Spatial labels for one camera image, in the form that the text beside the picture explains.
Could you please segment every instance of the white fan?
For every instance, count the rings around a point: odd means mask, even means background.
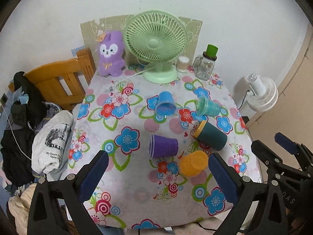
[[[278,89],[272,79],[251,73],[247,77],[247,82],[253,91],[253,95],[247,96],[250,109],[264,112],[275,105],[278,99]]]

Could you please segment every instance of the purple plush toy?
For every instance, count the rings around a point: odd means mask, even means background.
[[[118,77],[122,74],[125,61],[122,59],[124,51],[123,36],[120,31],[105,32],[97,40],[99,54],[99,74]]]

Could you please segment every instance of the plush toy eye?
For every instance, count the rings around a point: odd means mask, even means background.
[[[117,47],[116,44],[112,44],[112,45],[110,46],[110,51],[111,51],[111,52],[116,53],[117,50],[118,50],[118,47]]]
[[[101,54],[104,54],[105,51],[106,51],[106,45],[105,45],[105,44],[102,44],[102,45],[100,46],[100,53],[101,53]]]

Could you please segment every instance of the blue gripper pad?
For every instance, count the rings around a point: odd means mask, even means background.
[[[298,153],[297,144],[291,141],[282,133],[278,132],[275,134],[275,142],[283,147],[286,151],[288,151],[292,155],[296,155]]]
[[[226,167],[228,167],[234,170],[234,168],[229,167],[220,156],[217,157],[216,155],[218,154],[214,153],[210,155],[209,169],[212,172],[213,177],[215,178],[217,184],[222,189],[222,192],[226,200],[235,205],[239,199],[238,186],[240,186],[240,184],[238,183],[236,184],[235,181],[229,175],[228,171],[225,169]],[[237,174],[235,170],[234,170],[234,176],[235,178],[237,178],[237,180],[240,179],[240,176]]]
[[[109,156],[106,151],[99,151],[96,156],[91,160],[86,169],[91,167],[90,171],[83,177],[79,187],[78,200],[80,203],[88,201],[92,196],[95,188],[97,187],[100,179],[102,178],[105,170],[109,165]],[[85,165],[81,168],[79,173],[84,172]]]

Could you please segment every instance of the wooden chair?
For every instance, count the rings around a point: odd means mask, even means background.
[[[76,54],[77,59],[48,63],[25,74],[41,91],[47,102],[59,104],[64,110],[72,110],[74,105],[81,103],[85,97],[77,73],[81,71],[89,85],[96,70],[89,48],[79,50]],[[65,92],[59,77],[63,77],[72,95]],[[9,89],[14,91],[13,83],[10,83]]]

